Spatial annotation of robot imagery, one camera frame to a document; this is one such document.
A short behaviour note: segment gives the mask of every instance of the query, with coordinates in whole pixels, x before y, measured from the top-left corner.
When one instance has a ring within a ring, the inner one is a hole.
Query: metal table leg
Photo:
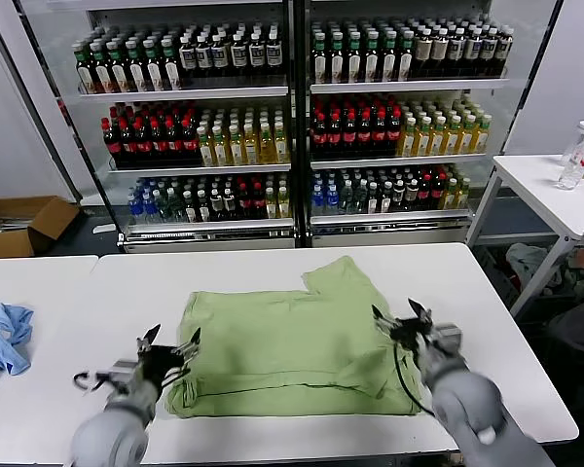
[[[576,243],[577,240],[574,240],[568,236],[560,236],[560,238],[556,241],[550,252],[543,260],[543,263],[541,263],[541,266],[529,281],[526,288],[517,298],[517,301],[511,306],[510,314],[512,314],[515,319],[517,319],[528,301],[540,294],[541,290],[543,290],[543,287],[545,287],[545,285],[549,282],[552,274],[556,272],[558,266],[565,260],[566,255],[569,254]]]
[[[485,219],[487,219],[487,216],[489,215],[489,211],[491,211],[491,206],[501,185],[502,179],[499,178],[499,175],[497,175],[497,170],[493,168],[493,174],[489,180],[489,184],[487,185],[485,192],[483,193],[483,197],[480,200],[480,205],[478,206],[478,210],[474,215],[474,221],[471,223],[471,226],[469,226],[469,230],[465,235],[465,244],[469,248],[474,247],[476,239],[478,238],[478,234],[483,227]]]

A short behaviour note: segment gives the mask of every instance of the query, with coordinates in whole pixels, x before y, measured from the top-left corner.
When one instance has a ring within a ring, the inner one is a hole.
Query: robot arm
[[[413,350],[422,382],[432,394],[432,412],[455,439],[467,465],[553,467],[543,448],[517,426],[497,386],[469,371],[458,352],[458,327],[435,326],[430,310],[409,303],[418,318],[386,319],[374,307],[377,326],[394,342]]]

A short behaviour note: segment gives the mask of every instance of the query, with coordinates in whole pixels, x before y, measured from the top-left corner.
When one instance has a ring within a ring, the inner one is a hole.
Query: blue cloth
[[[19,375],[30,367],[13,346],[30,340],[31,316],[31,309],[0,304],[0,368],[10,375]]]

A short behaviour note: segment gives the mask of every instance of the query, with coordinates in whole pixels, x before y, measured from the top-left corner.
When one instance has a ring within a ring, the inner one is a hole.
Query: cardboard box flap
[[[37,212],[30,229],[58,240],[67,226],[75,219],[80,210],[61,198],[51,198],[45,206]]]

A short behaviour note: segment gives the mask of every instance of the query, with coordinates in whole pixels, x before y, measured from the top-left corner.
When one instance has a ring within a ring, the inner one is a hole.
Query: white wall
[[[0,198],[73,200],[0,54]]]

